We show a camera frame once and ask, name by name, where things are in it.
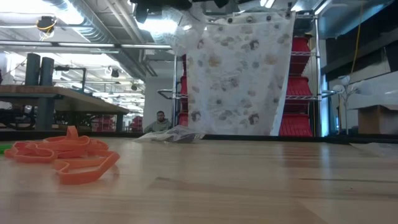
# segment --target man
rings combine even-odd
[[[148,127],[144,129],[144,133],[166,131],[171,128],[172,123],[168,119],[164,118],[163,111],[158,111],[156,113],[156,116],[157,116],[157,121],[148,125]]]

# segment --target table leg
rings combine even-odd
[[[123,114],[117,114],[116,118],[116,132],[123,131]]]
[[[51,131],[55,109],[55,100],[52,98],[39,98],[37,107],[37,131]]]

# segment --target wooden workbench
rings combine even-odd
[[[99,98],[54,86],[0,86],[0,101],[18,105],[38,106],[35,128],[50,131],[53,111],[72,111],[89,114],[116,114],[116,131],[123,130],[123,115],[129,110]]]
[[[396,224],[398,158],[302,142],[134,143],[97,182],[0,157],[1,223]]]
[[[67,88],[24,85],[0,86],[0,101],[37,106],[37,99],[40,97],[55,98],[55,109],[57,111],[84,111],[109,114],[129,113],[128,109]]]

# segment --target plastic bag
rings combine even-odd
[[[205,135],[198,133],[188,127],[178,125],[170,130],[148,133],[140,138],[134,140],[136,142],[151,142],[151,141],[165,141],[165,142],[179,142],[190,143],[195,140],[202,139]]]

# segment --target wire shelf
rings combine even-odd
[[[187,94],[176,94],[175,98],[176,99],[185,99],[185,98],[188,98],[188,95]]]
[[[316,56],[315,52],[292,52],[291,56]]]
[[[318,97],[317,96],[286,96],[286,100],[318,101]]]
[[[315,15],[296,15],[296,19],[315,19]]]

